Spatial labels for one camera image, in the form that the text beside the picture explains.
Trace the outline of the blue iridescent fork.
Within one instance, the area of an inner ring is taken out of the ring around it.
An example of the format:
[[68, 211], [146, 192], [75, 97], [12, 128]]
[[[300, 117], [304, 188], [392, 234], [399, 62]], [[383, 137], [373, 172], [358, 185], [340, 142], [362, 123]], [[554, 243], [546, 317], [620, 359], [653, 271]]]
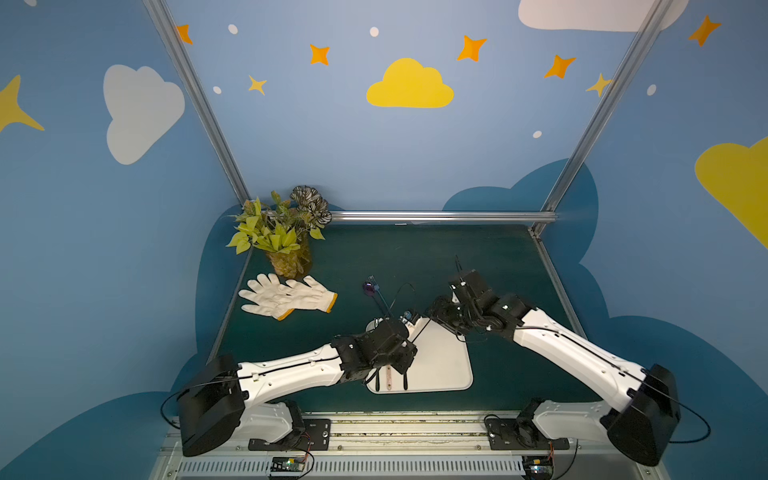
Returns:
[[389, 303], [387, 302], [386, 298], [383, 296], [383, 293], [381, 291], [381, 287], [378, 284], [376, 278], [373, 275], [370, 275], [368, 277], [368, 283], [370, 284], [370, 290], [372, 291], [371, 296], [376, 297], [378, 299], [378, 302], [381, 306], [382, 312], [386, 317], [392, 318], [393, 313], [391, 311], [391, 307]]

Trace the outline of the purple spoon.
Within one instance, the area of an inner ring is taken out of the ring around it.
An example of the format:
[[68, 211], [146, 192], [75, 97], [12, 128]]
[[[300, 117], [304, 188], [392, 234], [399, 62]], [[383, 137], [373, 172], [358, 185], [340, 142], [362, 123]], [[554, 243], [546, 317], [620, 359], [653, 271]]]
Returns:
[[363, 291], [364, 291], [364, 293], [365, 293], [367, 296], [369, 296], [370, 298], [372, 298], [372, 299], [374, 300], [374, 303], [376, 304], [377, 308], [380, 310], [380, 312], [381, 312], [381, 314], [382, 314], [382, 317], [383, 317], [383, 318], [389, 318], [389, 317], [386, 317], [386, 316], [383, 314], [383, 312], [382, 312], [382, 309], [381, 309], [381, 306], [380, 306], [380, 304], [379, 304], [379, 302], [378, 302], [378, 299], [377, 299], [376, 297], [372, 297], [372, 296], [371, 296], [371, 293], [372, 293], [372, 291], [370, 290], [370, 284], [368, 283], [368, 280], [367, 280], [367, 281], [365, 281], [365, 282], [363, 283], [363, 286], [362, 286], [362, 288], [363, 288]]

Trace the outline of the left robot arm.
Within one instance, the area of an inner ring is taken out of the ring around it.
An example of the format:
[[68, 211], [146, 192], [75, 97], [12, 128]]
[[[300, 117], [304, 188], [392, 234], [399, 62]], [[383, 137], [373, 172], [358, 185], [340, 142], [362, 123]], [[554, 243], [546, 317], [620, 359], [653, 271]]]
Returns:
[[241, 363], [231, 354], [217, 357], [176, 395], [182, 454], [203, 455], [233, 437], [291, 447], [305, 427], [298, 407], [283, 397], [362, 382], [387, 366], [404, 374], [417, 352], [406, 326], [384, 319], [300, 355]]

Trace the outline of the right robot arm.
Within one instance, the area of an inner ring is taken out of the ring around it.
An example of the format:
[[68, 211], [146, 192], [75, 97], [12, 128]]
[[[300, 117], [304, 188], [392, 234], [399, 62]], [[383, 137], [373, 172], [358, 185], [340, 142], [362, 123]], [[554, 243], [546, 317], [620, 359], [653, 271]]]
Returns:
[[580, 403], [532, 399], [515, 420], [521, 444], [573, 438], [611, 444], [645, 466], [660, 463], [681, 419], [676, 379], [666, 368], [622, 359], [513, 294], [487, 302], [441, 296], [427, 315], [454, 334], [479, 328], [527, 348], [598, 395]]

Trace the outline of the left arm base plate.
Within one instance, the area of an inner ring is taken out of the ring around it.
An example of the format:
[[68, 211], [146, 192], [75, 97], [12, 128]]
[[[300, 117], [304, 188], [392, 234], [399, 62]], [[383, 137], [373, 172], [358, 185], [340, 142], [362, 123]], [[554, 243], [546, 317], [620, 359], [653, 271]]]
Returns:
[[327, 418], [305, 419], [301, 431], [294, 429], [284, 439], [268, 443], [250, 439], [249, 451], [327, 451], [331, 439], [332, 421]]

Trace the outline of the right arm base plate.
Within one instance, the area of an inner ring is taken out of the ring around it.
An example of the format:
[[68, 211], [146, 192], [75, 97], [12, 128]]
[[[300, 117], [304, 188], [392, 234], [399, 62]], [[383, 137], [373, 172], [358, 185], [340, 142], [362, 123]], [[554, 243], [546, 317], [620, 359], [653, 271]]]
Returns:
[[492, 450], [568, 450], [567, 438], [551, 440], [540, 433], [532, 423], [519, 422], [516, 418], [505, 418], [491, 414], [483, 419], [490, 448]]

